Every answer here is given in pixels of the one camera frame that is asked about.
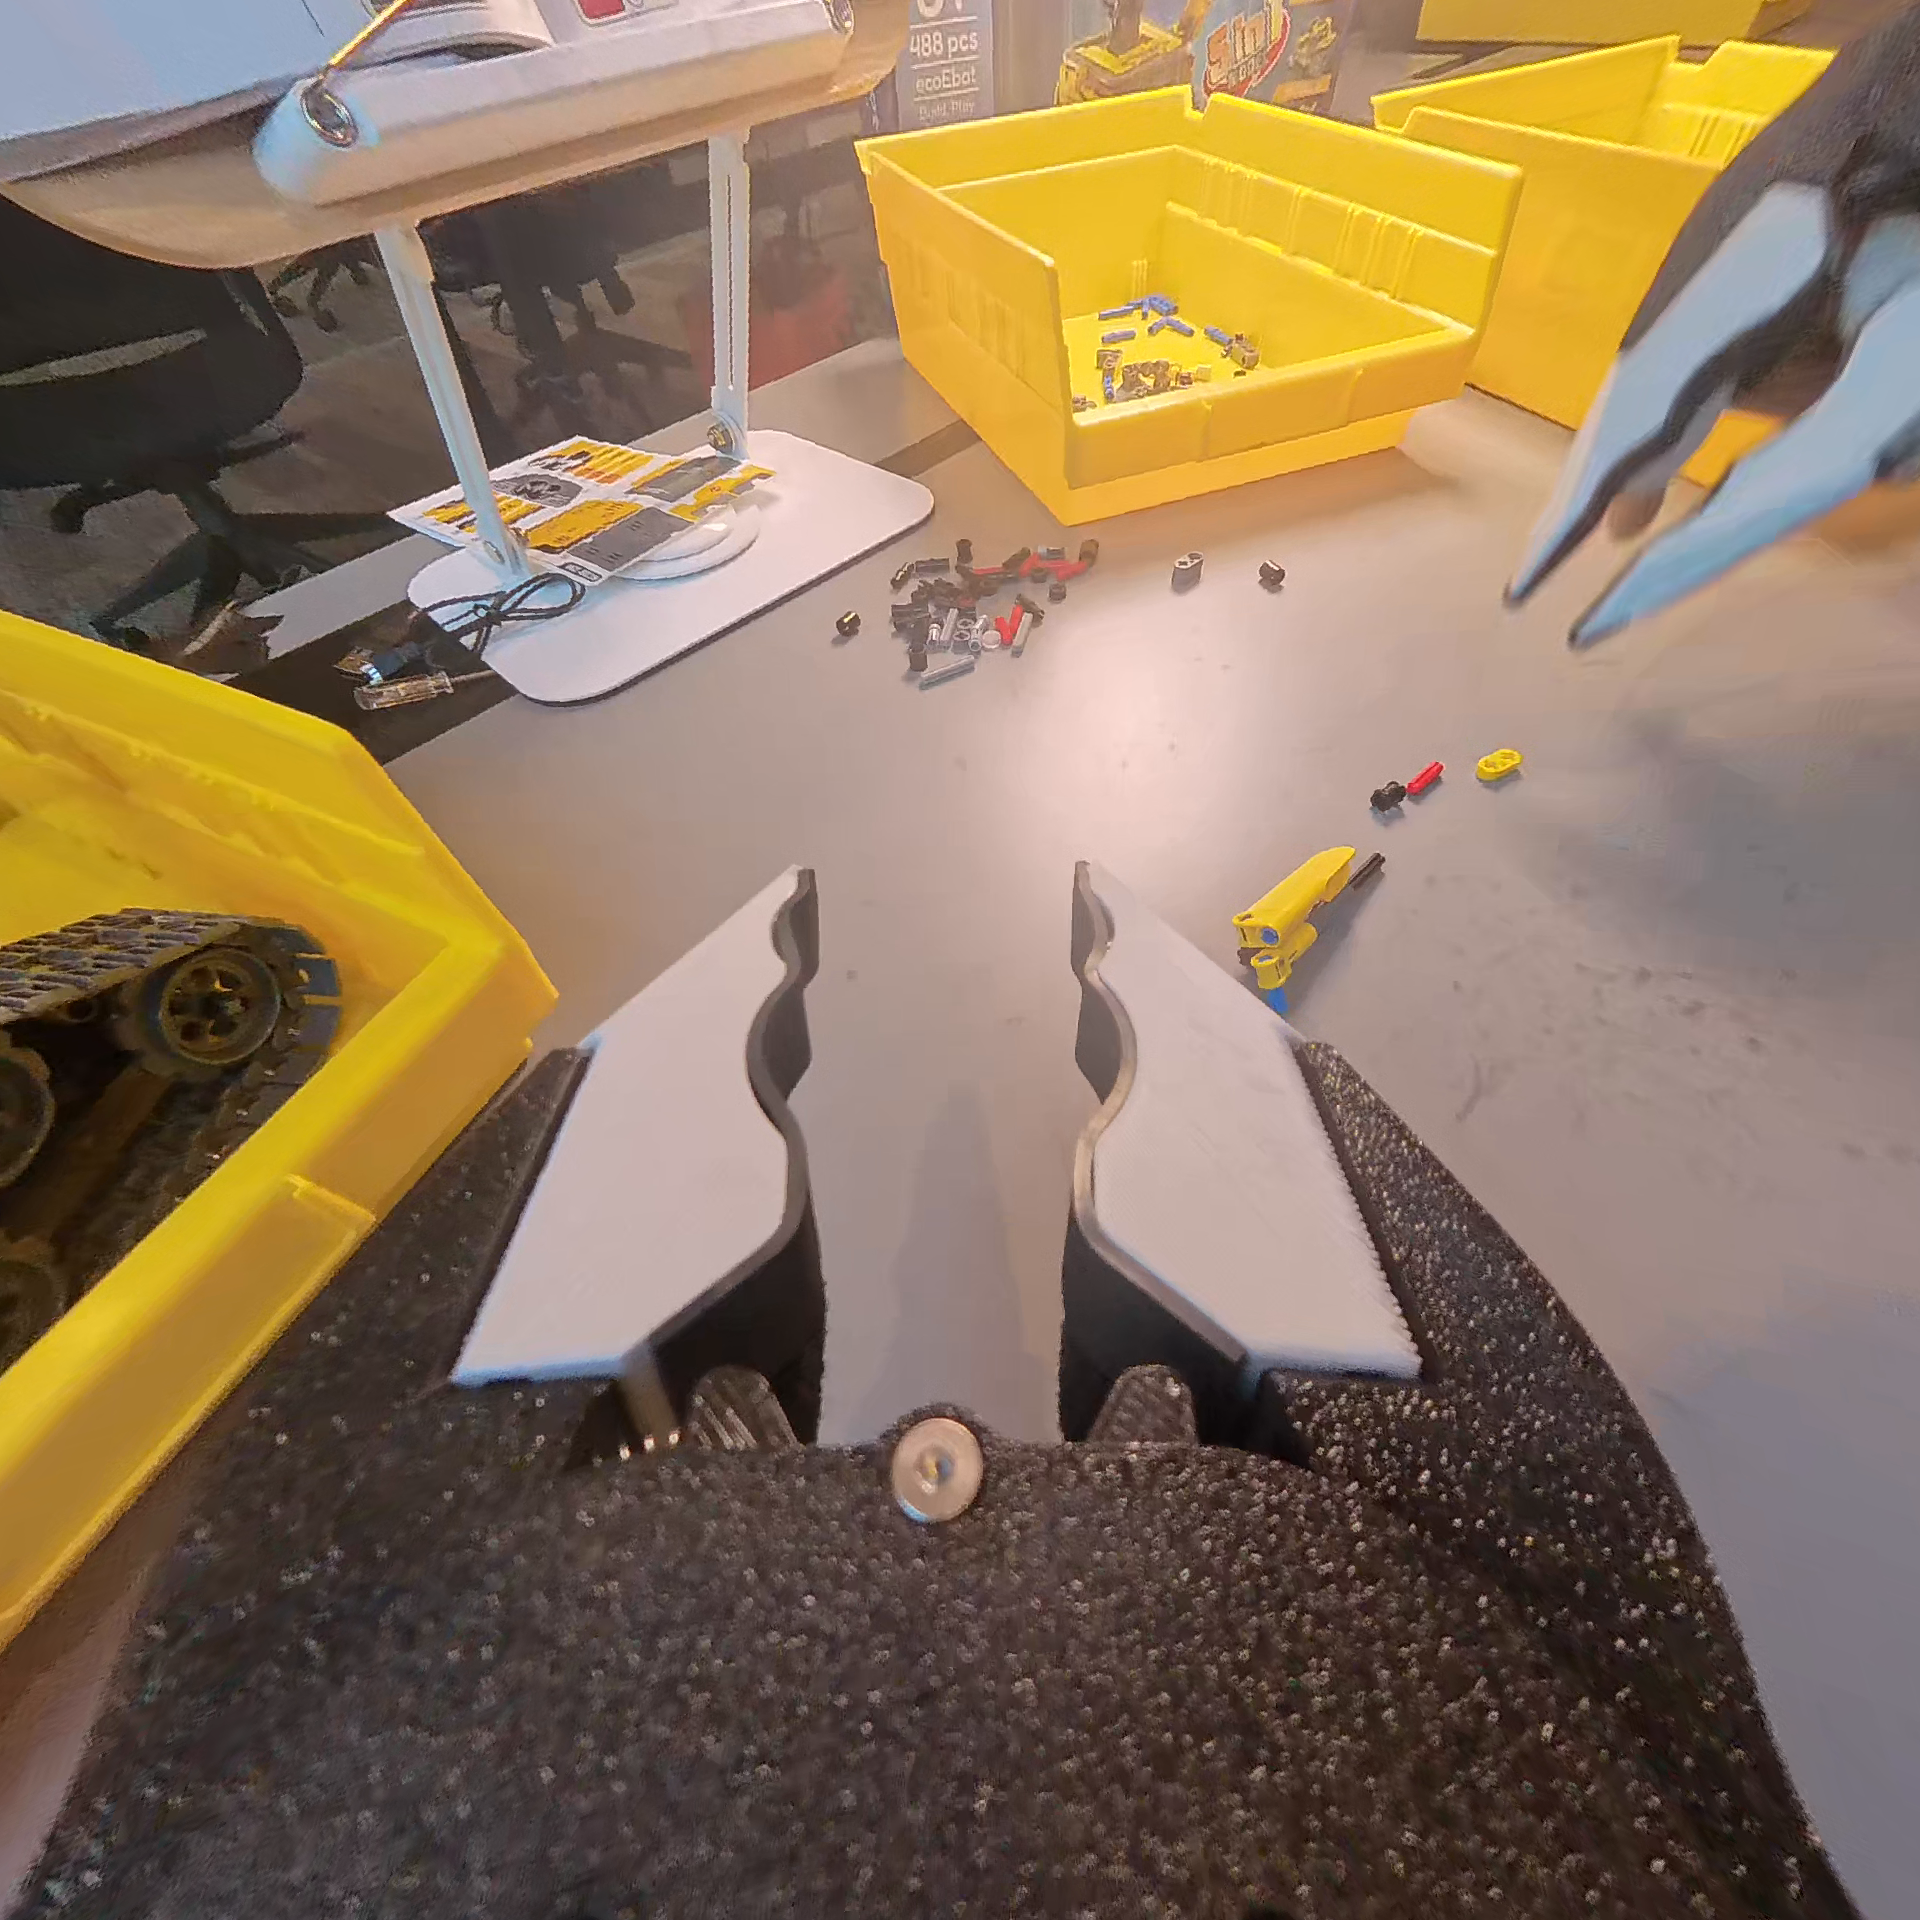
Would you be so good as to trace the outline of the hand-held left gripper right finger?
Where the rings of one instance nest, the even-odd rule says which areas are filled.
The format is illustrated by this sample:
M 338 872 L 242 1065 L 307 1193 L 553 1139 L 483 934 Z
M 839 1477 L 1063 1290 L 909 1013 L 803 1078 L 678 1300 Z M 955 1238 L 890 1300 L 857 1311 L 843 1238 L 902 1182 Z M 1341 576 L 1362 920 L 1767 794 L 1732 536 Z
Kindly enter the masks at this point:
M 1073 867 L 1073 1145 L 1060 1437 L 1163 1369 L 1199 1444 L 1300 1444 L 1290 1391 L 1418 1387 L 1420 1325 L 1309 1041 L 1141 895 Z

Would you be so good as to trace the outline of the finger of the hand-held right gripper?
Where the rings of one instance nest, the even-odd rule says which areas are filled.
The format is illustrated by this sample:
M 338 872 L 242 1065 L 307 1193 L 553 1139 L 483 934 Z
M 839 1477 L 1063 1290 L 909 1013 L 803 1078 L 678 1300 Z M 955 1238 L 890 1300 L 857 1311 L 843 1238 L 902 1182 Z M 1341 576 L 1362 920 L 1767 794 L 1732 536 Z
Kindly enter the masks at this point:
M 1650 541 L 1577 615 L 1573 650 L 1716 583 L 1881 481 L 1916 471 L 1916 269 L 1851 266 L 1841 365 L 1778 434 L 1723 473 L 1705 505 Z
M 1510 606 L 1521 606 L 1596 529 L 1631 481 L 1694 433 L 1710 433 L 1743 380 L 1778 364 L 1820 304 L 1834 256 L 1831 191 L 1801 181 L 1770 185 L 1710 245 L 1603 375 L 1501 592 Z

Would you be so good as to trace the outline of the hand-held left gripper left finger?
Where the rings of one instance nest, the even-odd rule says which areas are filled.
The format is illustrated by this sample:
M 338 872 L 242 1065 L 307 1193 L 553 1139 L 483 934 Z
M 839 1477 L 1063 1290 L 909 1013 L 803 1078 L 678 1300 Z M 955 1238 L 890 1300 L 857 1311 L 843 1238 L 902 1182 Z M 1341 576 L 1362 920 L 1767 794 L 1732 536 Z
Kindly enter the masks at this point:
M 453 1387 L 600 1384 L 646 1453 L 720 1431 L 814 1444 L 827 1281 L 795 1089 L 821 966 L 817 872 L 781 871 L 563 1054 Z

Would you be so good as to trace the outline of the yellow brick arm with axle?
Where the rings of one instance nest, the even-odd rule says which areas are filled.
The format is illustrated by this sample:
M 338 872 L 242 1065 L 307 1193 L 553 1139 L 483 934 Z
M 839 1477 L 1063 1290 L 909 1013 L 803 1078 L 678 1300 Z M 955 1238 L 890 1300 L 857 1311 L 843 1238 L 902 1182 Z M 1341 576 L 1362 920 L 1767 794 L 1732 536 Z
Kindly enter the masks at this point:
M 1385 871 L 1385 853 L 1356 856 L 1353 845 L 1332 845 L 1279 878 L 1258 904 L 1235 916 L 1235 954 L 1251 974 L 1251 989 L 1276 1013 L 1286 1013 L 1286 989 L 1319 943 L 1313 914 L 1332 906 Z

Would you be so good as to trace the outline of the grey desk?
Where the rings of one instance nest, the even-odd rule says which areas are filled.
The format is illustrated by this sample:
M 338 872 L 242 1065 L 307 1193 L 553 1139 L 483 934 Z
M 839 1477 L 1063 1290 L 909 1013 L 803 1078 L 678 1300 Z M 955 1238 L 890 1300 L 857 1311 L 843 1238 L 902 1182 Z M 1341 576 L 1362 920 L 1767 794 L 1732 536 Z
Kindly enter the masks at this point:
M 549 1041 L 817 867 L 801 1118 L 835 1437 L 942 1393 L 1051 1431 L 1089 1110 L 1072 864 L 1224 954 L 1299 856 L 1381 843 L 1299 1020 L 1596 1336 L 1846 1884 L 1915 1917 L 1915 506 L 1867 500 L 1573 653 L 1603 551 L 1494 606 L 1561 440 L 1459 399 L 1411 456 L 1127 518 L 1023 663 L 950 693 L 830 639 L 853 602 L 830 585 L 600 704 L 495 704 L 393 773 L 558 982 Z M 1173 590 L 1185 551 L 1206 576 Z M 1524 770 L 1478 784 L 1494 747 Z M 1370 811 L 1429 760 L 1429 794 Z

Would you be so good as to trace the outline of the yellow tracked brick robot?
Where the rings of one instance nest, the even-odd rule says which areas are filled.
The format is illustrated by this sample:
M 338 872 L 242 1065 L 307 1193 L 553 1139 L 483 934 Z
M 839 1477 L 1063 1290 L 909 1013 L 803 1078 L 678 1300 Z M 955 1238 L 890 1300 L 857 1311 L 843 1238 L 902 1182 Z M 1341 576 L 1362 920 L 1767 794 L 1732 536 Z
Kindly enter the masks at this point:
M 326 1065 L 299 924 L 120 908 L 5 944 L 5 1369 Z

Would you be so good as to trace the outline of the heap of blue tan pieces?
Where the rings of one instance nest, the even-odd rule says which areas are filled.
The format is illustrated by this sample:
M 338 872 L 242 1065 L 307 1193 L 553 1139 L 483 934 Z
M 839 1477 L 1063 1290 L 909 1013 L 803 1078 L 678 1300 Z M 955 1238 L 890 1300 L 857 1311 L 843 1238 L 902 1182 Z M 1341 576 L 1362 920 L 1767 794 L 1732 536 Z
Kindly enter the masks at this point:
M 1144 292 L 1067 324 L 1072 413 L 1185 395 L 1263 370 L 1249 329 L 1224 329 L 1176 295 Z

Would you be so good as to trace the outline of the pile of black red pieces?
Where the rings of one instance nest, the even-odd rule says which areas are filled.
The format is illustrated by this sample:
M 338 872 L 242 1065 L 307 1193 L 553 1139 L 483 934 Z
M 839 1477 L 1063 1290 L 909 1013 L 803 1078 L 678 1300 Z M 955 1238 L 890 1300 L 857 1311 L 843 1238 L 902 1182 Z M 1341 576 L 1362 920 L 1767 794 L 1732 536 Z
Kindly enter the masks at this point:
M 1101 561 L 1101 541 L 1019 546 L 985 561 L 971 541 L 953 557 L 902 563 L 892 579 L 890 632 L 901 639 L 902 681 L 935 690 L 971 674 L 985 660 L 1020 660 L 1047 614 Z

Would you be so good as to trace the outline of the yellow black sticker sheet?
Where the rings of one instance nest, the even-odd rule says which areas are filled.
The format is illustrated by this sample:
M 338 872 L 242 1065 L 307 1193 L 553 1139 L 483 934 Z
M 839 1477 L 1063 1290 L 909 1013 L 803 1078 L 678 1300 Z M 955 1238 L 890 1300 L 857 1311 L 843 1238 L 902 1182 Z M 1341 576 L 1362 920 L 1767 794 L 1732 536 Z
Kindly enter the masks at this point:
M 778 478 L 714 449 L 663 456 L 573 434 L 492 471 L 495 506 L 524 571 L 587 590 L 678 583 L 738 561 Z

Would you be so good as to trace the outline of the white book stand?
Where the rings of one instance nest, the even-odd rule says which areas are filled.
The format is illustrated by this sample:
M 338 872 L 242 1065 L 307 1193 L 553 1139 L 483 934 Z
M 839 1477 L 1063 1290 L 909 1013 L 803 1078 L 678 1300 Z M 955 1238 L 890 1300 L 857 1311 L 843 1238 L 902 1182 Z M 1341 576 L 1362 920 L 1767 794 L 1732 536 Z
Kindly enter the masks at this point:
M 456 506 L 453 526 L 434 526 L 424 506 L 396 511 L 400 525 L 443 544 L 408 583 L 408 601 L 516 694 L 545 709 L 590 704 L 933 518 L 933 493 L 920 481 L 747 426 L 747 136 L 753 125 L 865 97 L 883 79 L 902 52 L 906 6 L 851 2 L 851 13 L 847 52 L 827 75 L 758 87 L 720 106 L 561 144 L 460 151 L 431 136 L 336 151 L 304 136 L 292 100 L 282 100 L 49 170 L 19 176 L 5 160 L 5 196 L 84 239 L 189 269 L 242 269 L 371 237 L 457 478 L 456 490 L 430 497 Z M 561 572 L 529 572 L 495 506 L 492 463 L 434 305 L 421 223 L 691 143 L 709 148 L 709 449 L 778 471 L 762 488 L 762 535 L 738 561 L 678 583 L 613 579 L 587 590 Z

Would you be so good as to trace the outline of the blue robot kit box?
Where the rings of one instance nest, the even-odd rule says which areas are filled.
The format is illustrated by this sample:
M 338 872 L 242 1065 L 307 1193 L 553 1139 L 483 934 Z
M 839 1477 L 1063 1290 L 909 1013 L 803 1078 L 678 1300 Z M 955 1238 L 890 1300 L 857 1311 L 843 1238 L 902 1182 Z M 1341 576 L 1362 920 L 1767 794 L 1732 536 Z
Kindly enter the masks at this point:
M 914 2 L 887 131 L 1180 88 L 1328 113 L 1356 2 Z

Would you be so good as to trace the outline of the red crate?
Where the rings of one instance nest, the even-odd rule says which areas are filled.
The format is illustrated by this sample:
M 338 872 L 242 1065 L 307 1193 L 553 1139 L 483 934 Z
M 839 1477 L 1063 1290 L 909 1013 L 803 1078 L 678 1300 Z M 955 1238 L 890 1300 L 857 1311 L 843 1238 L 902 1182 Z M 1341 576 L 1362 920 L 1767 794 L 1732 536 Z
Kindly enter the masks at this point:
M 686 329 L 691 381 L 714 380 L 712 288 L 699 278 L 677 304 Z M 786 239 L 768 239 L 750 256 L 747 288 L 747 385 L 758 391 L 847 346 L 847 288 L 825 261 Z

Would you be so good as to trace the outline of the large black office chair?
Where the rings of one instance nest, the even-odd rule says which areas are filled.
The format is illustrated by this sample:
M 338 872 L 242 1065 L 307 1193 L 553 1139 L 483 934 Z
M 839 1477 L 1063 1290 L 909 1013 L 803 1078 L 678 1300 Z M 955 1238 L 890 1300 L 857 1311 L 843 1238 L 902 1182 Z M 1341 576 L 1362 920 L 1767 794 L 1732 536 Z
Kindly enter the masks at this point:
M 229 469 L 292 444 L 247 444 L 297 395 L 304 364 L 250 269 L 189 269 L 55 228 L 5 201 L 5 490 L 55 490 L 53 529 L 161 493 L 191 536 L 89 615 L 107 643 L 150 653 L 132 615 L 196 590 L 196 620 L 245 579 L 278 590 L 313 571 L 310 541 L 359 535 L 352 513 L 242 513 Z

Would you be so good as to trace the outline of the open building instruction booklet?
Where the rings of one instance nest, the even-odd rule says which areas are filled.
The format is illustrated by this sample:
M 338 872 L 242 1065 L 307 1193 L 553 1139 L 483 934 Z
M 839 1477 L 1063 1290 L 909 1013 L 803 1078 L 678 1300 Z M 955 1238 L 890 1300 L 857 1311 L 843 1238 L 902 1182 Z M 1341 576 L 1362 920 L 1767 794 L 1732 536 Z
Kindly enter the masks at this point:
M 5 159 L 49 170 L 292 100 L 336 151 L 561 144 L 838 70 L 851 2 L 5 2 Z

